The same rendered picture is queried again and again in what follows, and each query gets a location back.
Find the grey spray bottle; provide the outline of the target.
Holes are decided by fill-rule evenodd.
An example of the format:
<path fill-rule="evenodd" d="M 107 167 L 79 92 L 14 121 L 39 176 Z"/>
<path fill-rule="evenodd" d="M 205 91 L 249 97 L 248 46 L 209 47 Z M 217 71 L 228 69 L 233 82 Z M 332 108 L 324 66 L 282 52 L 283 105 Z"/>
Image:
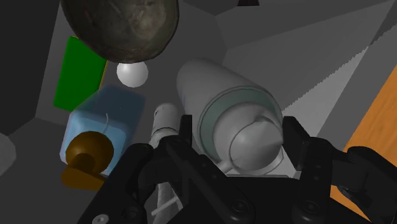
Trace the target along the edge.
<path fill-rule="evenodd" d="M 261 176 L 282 163 L 282 112 L 263 87 L 192 59 L 179 70 L 177 89 L 197 146 L 221 171 Z"/>

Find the green rectangular box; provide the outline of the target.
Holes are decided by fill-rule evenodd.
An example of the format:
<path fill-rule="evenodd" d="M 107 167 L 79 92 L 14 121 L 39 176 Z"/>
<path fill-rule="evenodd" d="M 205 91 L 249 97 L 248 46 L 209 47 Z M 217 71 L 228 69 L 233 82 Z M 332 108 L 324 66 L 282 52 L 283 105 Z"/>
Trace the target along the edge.
<path fill-rule="evenodd" d="M 93 52 L 80 39 L 67 40 L 53 105 L 73 111 L 101 86 L 108 61 Z"/>

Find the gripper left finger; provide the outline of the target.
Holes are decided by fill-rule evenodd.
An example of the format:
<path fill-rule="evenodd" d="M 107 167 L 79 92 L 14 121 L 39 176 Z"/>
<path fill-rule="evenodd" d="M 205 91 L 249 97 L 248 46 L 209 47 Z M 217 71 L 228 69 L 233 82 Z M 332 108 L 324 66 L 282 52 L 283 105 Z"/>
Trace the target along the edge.
<path fill-rule="evenodd" d="M 144 204 L 168 182 L 183 204 L 168 224 L 253 224 L 255 208 L 214 165 L 192 147 L 192 118 L 181 117 L 178 135 L 131 145 L 77 224 L 148 224 Z"/>

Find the orange wooden furniture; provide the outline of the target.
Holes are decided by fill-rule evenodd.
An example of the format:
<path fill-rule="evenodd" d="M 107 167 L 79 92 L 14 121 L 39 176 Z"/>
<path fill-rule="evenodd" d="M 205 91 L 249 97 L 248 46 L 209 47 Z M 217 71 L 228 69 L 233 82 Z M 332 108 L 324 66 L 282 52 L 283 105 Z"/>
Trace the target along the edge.
<path fill-rule="evenodd" d="M 331 187 L 332 199 L 373 224 L 397 224 L 397 65 L 344 150 L 368 176 L 358 192 Z"/>

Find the dark mottled round bowl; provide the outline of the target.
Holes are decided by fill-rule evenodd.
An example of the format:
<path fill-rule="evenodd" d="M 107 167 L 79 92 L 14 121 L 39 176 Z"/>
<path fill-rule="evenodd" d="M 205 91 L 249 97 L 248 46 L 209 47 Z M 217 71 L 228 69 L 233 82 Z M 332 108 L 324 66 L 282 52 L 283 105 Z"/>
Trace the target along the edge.
<path fill-rule="evenodd" d="M 75 35 L 111 62 L 160 55 L 179 22 L 178 0 L 60 0 Z"/>

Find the white slim tube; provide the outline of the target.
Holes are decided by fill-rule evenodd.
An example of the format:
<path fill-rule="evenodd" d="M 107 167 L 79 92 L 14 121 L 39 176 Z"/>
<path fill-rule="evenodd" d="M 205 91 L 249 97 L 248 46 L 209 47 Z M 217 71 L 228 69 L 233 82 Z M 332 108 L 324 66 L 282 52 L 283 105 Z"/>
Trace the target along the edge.
<path fill-rule="evenodd" d="M 171 103 L 159 105 L 154 112 L 153 128 L 149 144 L 156 148 L 161 138 L 177 135 L 179 128 L 178 109 Z M 169 183 L 158 185 L 157 207 L 163 208 L 154 215 L 153 224 L 166 224 L 182 208 Z"/>

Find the blue soap dispenser brown pump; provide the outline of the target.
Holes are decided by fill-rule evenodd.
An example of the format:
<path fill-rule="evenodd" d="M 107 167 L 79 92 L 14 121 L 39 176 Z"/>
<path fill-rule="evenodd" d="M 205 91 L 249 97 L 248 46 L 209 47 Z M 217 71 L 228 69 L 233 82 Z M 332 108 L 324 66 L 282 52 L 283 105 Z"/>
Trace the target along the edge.
<path fill-rule="evenodd" d="M 60 150 L 63 184 L 99 190 L 130 144 L 144 105 L 143 96 L 106 86 L 71 112 Z"/>

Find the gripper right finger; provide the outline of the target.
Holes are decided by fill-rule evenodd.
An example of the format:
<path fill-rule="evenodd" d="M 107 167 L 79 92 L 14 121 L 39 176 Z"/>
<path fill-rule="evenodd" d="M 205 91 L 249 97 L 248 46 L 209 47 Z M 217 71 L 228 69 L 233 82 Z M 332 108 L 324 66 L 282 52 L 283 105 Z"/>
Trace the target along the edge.
<path fill-rule="evenodd" d="M 397 166 L 366 146 L 346 152 L 311 137 L 293 116 L 282 119 L 283 148 L 300 172 L 300 189 L 291 216 L 294 224 L 326 224 L 330 191 L 336 186 L 372 224 L 397 224 Z"/>

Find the white ball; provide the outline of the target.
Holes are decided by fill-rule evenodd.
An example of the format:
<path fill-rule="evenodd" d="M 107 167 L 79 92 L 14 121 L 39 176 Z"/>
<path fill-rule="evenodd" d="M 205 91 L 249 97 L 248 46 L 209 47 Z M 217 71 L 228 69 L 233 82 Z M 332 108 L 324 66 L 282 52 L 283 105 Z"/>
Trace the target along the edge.
<path fill-rule="evenodd" d="M 119 63 L 116 68 L 116 74 L 122 84 L 130 88 L 137 88 L 145 84 L 149 71 L 144 62 Z"/>

